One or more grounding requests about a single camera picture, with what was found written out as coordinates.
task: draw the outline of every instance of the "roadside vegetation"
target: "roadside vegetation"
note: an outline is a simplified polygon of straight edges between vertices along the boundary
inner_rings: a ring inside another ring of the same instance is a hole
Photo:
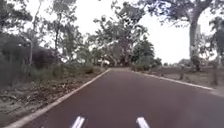
[[[44,13],[53,19],[40,13],[44,2],[39,0],[31,15],[27,0],[0,0],[0,127],[52,103],[108,67],[213,87],[224,83],[220,0],[139,0],[121,6],[113,1],[114,16],[96,17],[94,34],[79,31],[75,0],[52,0]],[[197,32],[205,10],[217,15],[210,22],[211,35]],[[145,15],[157,16],[161,24],[189,27],[190,59],[168,64],[155,57],[150,31],[139,24]]]

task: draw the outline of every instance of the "concrete curb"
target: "concrete curb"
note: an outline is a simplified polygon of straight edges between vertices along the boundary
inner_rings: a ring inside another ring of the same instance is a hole
[[[148,76],[148,77],[153,77],[153,78],[160,79],[160,80],[166,80],[166,81],[170,81],[170,82],[175,82],[175,83],[179,83],[179,84],[182,84],[182,85],[187,85],[187,86],[191,86],[191,87],[201,88],[201,89],[205,89],[205,90],[210,90],[210,91],[214,90],[213,88],[204,87],[204,86],[196,85],[196,84],[190,84],[190,83],[187,83],[187,82],[173,80],[173,79],[169,79],[169,78],[165,78],[165,77],[158,77],[158,76],[155,76],[155,75],[149,75],[149,74],[144,74],[144,73],[140,73],[140,72],[134,72],[134,73],[140,74],[140,75],[144,75],[144,76]]]
[[[78,89],[64,95],[63,97],[59,98],[58,100],[56,100],[55,102],[53,102],[52,104],[46,106],[43,109],[37,110],[36,112],[25,116],[23,118],[21,118],[20,120],[4,127],[4,128],[21,128],[23,127],[25,124],[27,124],[28,122],[36,119],[37,117],[43,115],[44,113],[46,113],[47,111],[49,111],[50,109],[52,109],[53,107],[59,105],[61,102],[65,101],[66,99],[68,99],[69,97],[71,97],[72,95],[74,95],[75,93],[77,93],[78,91],[84,89],[85,87],[87,87],[89,84],[91,84],[92,82],[96,81],[97,79],[99,79],[101,76],[105,75],[107,72],[109,72],[110,69],[106,70],[105,72],[101,73],[100,75],[96,76],[95,78],[93,78],[92,80],[90,80],[89,82],[85,83],[84,85],[82,85],[81,87],[79,87]]]

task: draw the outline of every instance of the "dirt ground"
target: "dirt ground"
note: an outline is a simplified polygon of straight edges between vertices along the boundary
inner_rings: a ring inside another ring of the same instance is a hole
[[[0,127],[6,126],[77,89],[102,71],[76,78],[23,83],[0,89]]]
[[[181,81],[198,84],[202,86],[217,88],[224,86],[224,68],[218,68],[217,78],[218,85],[214,85],[213,81],[213,69],[212,67],[204,67],[200,72],[194,72],[191,69],[181,70],[178,67],[163,67],[160,69],[153,69],[144,73],[152,74],[156,76],[162,76],[170,79],[180,80],[180,74],[183,72],[183,79]]]

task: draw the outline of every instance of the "road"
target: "road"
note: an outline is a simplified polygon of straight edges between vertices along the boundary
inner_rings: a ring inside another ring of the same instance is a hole
[[[207,90],[131,71],[112,70],[23,128],[224,128],[224,99]]]

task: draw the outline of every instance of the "overcast sky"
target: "overcast sky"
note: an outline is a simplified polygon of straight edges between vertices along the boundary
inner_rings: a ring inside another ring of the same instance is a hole
[[[133,0],[119,0],[119,3],[123,1],[133,2]],[[46,2],[42,6],[42,13],[48,6]],[[78,18],[77,25],[80,27],[80,31],[84,33],[94,33],[98,26],[93,23],[93,19],[100,18],[102,15],[111,16],[110,5],[112,0],[77,0],[76,16]],[[28,6],[34,15],[38,7],[38,0],[30,0]],[[199,24],[201,25],[202,32],[209,32],[209,20],[211,16],[202,14]],[[189,30],[187,28],[175,28],[171,25],[161,26],[156,17],[150,17],[145,15],[140,21],[145,27],[148,28],[150,34],[149,40],[155,46],[155,53],[157,57],[162,58],[163,62],[175,63],[183,58],[189,58]]]

